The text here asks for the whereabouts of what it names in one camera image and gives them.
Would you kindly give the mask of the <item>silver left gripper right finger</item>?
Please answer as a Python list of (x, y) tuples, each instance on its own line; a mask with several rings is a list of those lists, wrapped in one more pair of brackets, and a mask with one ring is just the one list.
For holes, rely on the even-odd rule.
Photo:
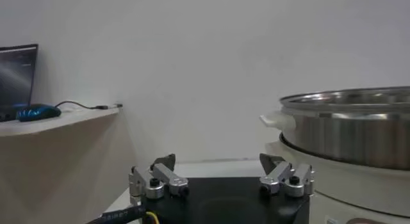
[(265, 175), (259, 178), (259, 192), (265, 197), (283, 190), (285, 195), (300, 198), (314, 192), (314, 170), (309, 164), (292, 165), (280, 156), (260, 154), (259, 161)]

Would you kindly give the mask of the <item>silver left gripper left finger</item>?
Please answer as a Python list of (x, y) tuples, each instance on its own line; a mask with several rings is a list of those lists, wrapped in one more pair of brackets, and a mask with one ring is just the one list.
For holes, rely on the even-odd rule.
[(187, 178), (174, 173), (176, 155), (159, 157), (148, 168), (133, 166), (129, 173), (129, 195), (131, 200), (146, 197), (158, 200), (168, 191), (172, 196), (186, 198), (190, 194)]

